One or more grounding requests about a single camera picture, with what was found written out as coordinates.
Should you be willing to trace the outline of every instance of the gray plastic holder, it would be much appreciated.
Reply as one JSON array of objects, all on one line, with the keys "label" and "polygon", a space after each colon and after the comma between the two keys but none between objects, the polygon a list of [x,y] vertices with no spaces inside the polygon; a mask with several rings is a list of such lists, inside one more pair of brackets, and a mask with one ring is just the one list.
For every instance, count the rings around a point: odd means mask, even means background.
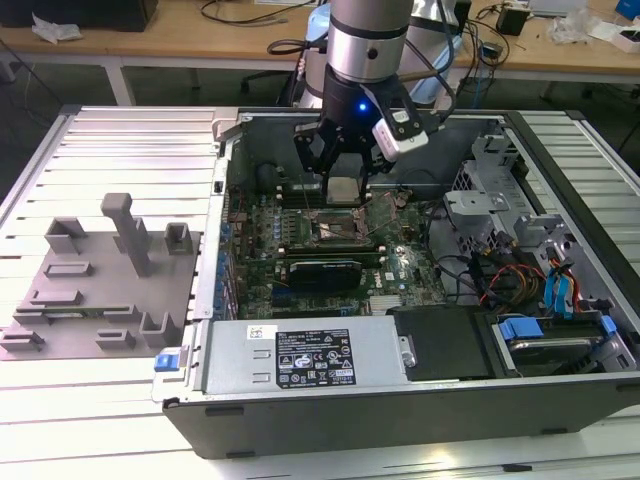
[{"label": "gray plastic holder", "polygon": [[86,237],[86,233],[77,218],[54,218],[44,238],[49,242],[51,250],[58,255],[65,253],[78,254],[80,251],[74,238]]},{"label": "gray plastic holder", "polygon": [[126,328],[102,328],[97,331],[96,343],[103,350],[133,349],[136,346],[136,339]]},{"label": "gray plastic holder", "polygon": [[165,312],[160,325],[156,325],[153,322],[149,313],[145,312],[142,316],[140,335],[142,335],[145,343],[150,348],[164,348],[167,345],[173,344],[179,333],[169,312]]}]

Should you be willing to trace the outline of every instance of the blue tab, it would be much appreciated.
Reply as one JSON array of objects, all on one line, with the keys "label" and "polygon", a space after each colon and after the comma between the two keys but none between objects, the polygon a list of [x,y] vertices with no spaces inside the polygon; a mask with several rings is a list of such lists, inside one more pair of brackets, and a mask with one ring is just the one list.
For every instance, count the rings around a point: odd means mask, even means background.
[{"label": "blue tab", "polygon": [[607,335],[611,336],[618,331],[618,327],[609,315],[603,315],[601,321]]},{"label": "blue tab", "polygon": [[168,353],[156,355],[156,361],[153,365],[153,369],[156,372],[177,372],[180,370],[180,367],[178,366],[178,355],[170,355]]},{"label": "blue tab", "polygon": [[511,326],[516,338],[537,338],[544,334],[538,325],[538,320],[534,317],[512,317],[506,320]]},{"label": "blue tab", "polygon": [[511,325],[508,321],[502,322],[498,325],[498,327],[500,327],[502,338],[504,338],[507,342],[509,340],[513,340],[513,338],[516,336],[516,333],[513,331],[513,328],[511,328]]},{"label": "blue tab", "polygon": [[554,269],[549,270],[549,275],[547,275],[547,283],[544,286],[544,305],[547,308],[550,308],[553,305],[553,286],[556,283],[554,272]]},{"label": "blue tab", "polygon": [[556,313],[561,313],[564,318],[571,318],[571,314],[567,312],[566,296],[569,291],[569,279],[564,275],[560,277],[560,284],[558,285],[558,293],[556,294],[556,301],[554,310]]},{"label": "blue tab", "polygon": [[507,318],[500,325],[502,337],[509,341],[514,338],[540,338],[544,337],[538,319],[534,317]]}]

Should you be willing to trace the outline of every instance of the power supply label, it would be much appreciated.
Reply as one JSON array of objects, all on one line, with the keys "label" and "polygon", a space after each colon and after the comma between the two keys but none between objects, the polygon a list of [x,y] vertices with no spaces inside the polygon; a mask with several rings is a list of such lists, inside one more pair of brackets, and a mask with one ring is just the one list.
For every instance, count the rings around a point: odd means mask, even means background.
[{"label": "power supply label", "polygon": [[280,388],[355,385],[349,330],[278,332],[276,383]]}]

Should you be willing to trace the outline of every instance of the table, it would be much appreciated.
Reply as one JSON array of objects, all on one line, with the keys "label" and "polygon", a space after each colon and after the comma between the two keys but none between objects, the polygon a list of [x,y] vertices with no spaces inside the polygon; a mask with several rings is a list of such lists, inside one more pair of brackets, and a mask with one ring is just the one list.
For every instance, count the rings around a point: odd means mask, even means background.
[{"label": "table", "polygon": [[[287,23],[259,28],[222,25],[204,18],[195,0],[160,0],[144,32],[82,29],[85,38],[53,45],[36,37],[30,28],[0,28],[0,37],[26,62],[100,65],[109,78],[118,105],[135,105],[122,67],[224,68],[292,70],[295,56],[274,57],[267,46],[281,38],[304,38],[310,9],[287,12]],[[221,4],[223,18],[252,18],[281,6]],[[15,61],[0,50],[0,63]],[[5,66],[5,76],[9,72]]]},{"label": "table", "polygon": [[[124,33],[83,30],[85,38],[51,45],[38,39],[30,29],[0,29],[0,36],[27,62],[101,65],[104,67],[118,105],[134,105],[135,99],[125,66],[226,68],[247,70],[291,70],[295,56],[270,56],[267,45],[281,38],[304,38],[310,9],[287,12],[287,23],[261,28],[238,28],[203,18],[195,0],[160,0],[147,30]],[[475,0],[472,17],[494,0]],[[604,20],[614,19],[616,0],[591,0],[592,13]],[[224,3],[219,15],[224,18],[250,18],[278,7],[246,2]],[[496,15],[484,21],[495,24]],[[571,81],[597,83],[640,82],[637,55],[626,54],[613,45],[594,40],[590,44],[554,45],[546,37],[550,20],[532,19],[519,37],[509,40],[511,54],[496,71],[497,78],[514,80]],[[481,35],[489,40],[490,33]],[[468,46],[456,59],[450,82],[462,78],[471,62]],[[0,63],[13,61],[0,51]]]}]

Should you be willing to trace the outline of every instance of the black plastic cover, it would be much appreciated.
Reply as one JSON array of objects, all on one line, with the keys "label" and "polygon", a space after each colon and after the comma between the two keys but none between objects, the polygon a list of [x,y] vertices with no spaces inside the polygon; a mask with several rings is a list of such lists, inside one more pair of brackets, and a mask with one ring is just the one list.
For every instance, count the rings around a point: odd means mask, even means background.
[{"label": "black plastic cover", "polygon": [[393,309],[399,336],[410,337],[417,364],[410,381],[507,377],[491,327],[475,306],[429,305]]}]

